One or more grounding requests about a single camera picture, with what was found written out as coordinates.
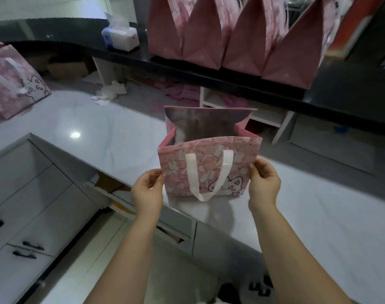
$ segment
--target tiled floor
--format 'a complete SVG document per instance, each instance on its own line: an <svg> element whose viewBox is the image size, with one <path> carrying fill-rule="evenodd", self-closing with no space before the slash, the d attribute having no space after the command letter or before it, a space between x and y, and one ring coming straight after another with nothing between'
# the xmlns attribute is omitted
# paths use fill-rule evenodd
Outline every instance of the tiled floor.
<svg viewBox="0 0 385 304"><path fill-rule="evenodd" d="M101 215L26 304L83 303L130 223L117 215ZM153 254L145 304L192 304L209 300L218 291L216 277L163 240L155 238Z"/></svg>

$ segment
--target forearm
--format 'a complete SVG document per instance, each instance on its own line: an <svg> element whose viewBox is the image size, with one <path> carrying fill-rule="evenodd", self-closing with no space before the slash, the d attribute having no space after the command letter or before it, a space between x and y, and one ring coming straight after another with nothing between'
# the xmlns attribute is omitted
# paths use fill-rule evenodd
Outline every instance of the forearm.
<svg viewBox="0 0 385 304"><path fill-rule="evenodd" d="M133 222L85 304L143 304L154 229L144 220Z"/></svg>
<svg viewBox="0 0 385 304"><path fill-rule="evenodd" d="M274 205L253 210L253 217L280 304L352 303Z"/></svg>

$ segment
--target pink paper bag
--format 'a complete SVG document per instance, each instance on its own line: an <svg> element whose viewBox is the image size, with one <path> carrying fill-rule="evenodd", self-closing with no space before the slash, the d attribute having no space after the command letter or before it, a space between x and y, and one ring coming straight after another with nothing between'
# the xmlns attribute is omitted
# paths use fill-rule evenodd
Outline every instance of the pink paper bag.
<svg viewBox="0 0 385 304"><path fill-rule="evenodd" d="M243 194L261 145L245 130L255 110L165 107L167 136L158 155L167 194L200 201Z"/></svg>
<svg viewBox="0 0 385 304"><path fill-rule="evenodd" d="M184 28L196 0L151 0L147 41L149 52L181 60Z"/></svg>
<svg viewBox="0 0 385 304"><path fill-rule="evenodd" d="M315 0L267 60L262 79L309 89L327 48L335 0Z"/></svg>
<svg viewBox="0 0 385 304"><path fill-rule="evenodd" d="M287 33L284 0L248 0L225 52L222 67L261 76L272 47Z"/></svg>
<svg viewBox="0 0 385 304"><path fill-rule="evenodd" d="M50 94L40 75L11 45L0 45L0 116L9 119Z"/></svg>
<svg viewBox="0 0 385 304"><path fill-rule="evenodd" d="M183 59L219 69L239 14L237 0L197 0L184 28Z"/></svg>

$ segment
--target cartoon cat print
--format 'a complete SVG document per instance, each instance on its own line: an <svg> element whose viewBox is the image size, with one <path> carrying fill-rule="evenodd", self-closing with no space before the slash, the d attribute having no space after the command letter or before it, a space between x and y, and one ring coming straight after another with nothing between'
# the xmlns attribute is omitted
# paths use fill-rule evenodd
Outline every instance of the cartoon cat print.
<svg viewBox="0 0 385 304"><path fill-rule="evenodd" d="M219 195L236 195L239 194L242 188L243 179L241 176L235 177L232 180L229 177L226 179L222 188L219 190ZM216 180L208 187L211 192L214 191Z"/></svg>
<svg viewBox="0 0 385 304"><path fill-rule="evenodd" d="M34 101L39 101L49 94L45 85L36 76L32 76L30 80L26 79L25 88L28 90L26 95Z"/></svg>

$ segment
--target kitchen counter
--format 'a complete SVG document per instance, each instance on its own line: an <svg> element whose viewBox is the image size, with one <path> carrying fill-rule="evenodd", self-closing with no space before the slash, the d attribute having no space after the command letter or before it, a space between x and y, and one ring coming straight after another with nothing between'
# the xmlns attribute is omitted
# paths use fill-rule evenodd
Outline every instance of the kitchen counter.
<svg viewBox="0 0 385 304"><path fill-rule="evenodd" d="M98 85L48 85L52 95L0 120L0 150L31 132L128 185L160 167L166 127L154 107L175 105L172 99L130 83L128 94L99 106L91 100ZM352 299L385 304L385 148L377 149L374 175L290 143L272 147L267 137L260 154L282 179L277 207L310 252ZM247 190L208 203L165 195L165 204L261 252Z"/></svg>
<svg viewBox="0 0 385 304"><path fill-rule="evenodd" d="M263 102L286 110L385 135L385 5L360 38L348 61L324 60L309 91L221 68L203 68L185 61L165 60L148 52L145 28L139 26L140 47L126 53L107 49L101 30L104 19L49 18L0 22L0 41L19 51L62 50L142 68Z"/></svg>

